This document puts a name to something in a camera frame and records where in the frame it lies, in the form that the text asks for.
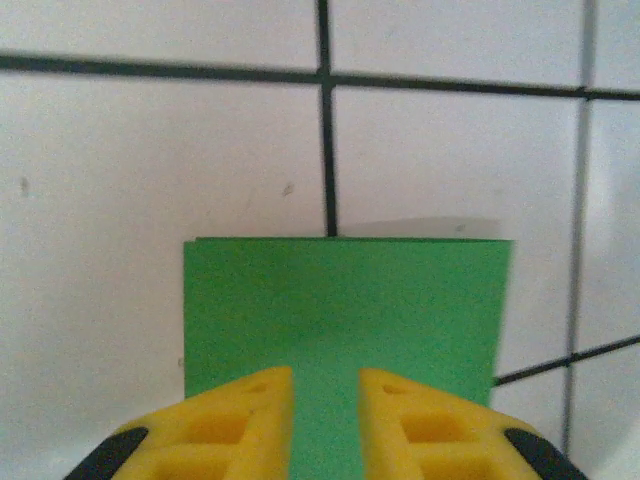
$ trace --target white tile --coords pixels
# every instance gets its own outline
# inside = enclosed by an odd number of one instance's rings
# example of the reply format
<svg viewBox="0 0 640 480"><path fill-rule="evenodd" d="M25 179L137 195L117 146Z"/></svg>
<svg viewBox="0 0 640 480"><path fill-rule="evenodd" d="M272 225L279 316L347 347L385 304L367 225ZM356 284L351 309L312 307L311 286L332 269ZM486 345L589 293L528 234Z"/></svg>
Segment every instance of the white tile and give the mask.
<svg viewBox="0 0 640 480"><path fill-rule="evenodd" d="M565 369L495 387L491 408L527 422L553 443L562 446Z"/></svg>
<svg viewBox="0 0 640 480"><path fill-rule="evenodd" d="M640 105L594 102L578 347L640 334Z"/></svg>
<svg viewBox="0 0 640 480"><path fill-rule="evenodd" d="M341 71L579 83L580 0L343 0L331 7Z"/></svg>
<svg viewBox="0 0 640 480"><path fill-rule="evenodd" d="M516 240L498 372L562 356L577 103L349 89L336 98L341 232Z"/></svg>
<svg viewBox="0 0 640 480"><path fill-rule="evenodd" d="M640 2L596 2L595 86L640 89Z"/></svg>
<svg viewBox="0 0 640 480"><path fill-rule="evenodd" d="M315 18L298 0L8 0L0 49L313 68Z"/></svg>
<svg viewBox="0 0 640 480"><path fill-rule="evenodd" d="M637 480L640 345L575 368L571 460L591 480Z"/></svg>
<svg viewBox="0 0 640 480"><path fill-rule="evenodd" d="M0 92L0 465L21 468L182 398L182 242L322 235L322 162L315 87Z"/></svg>

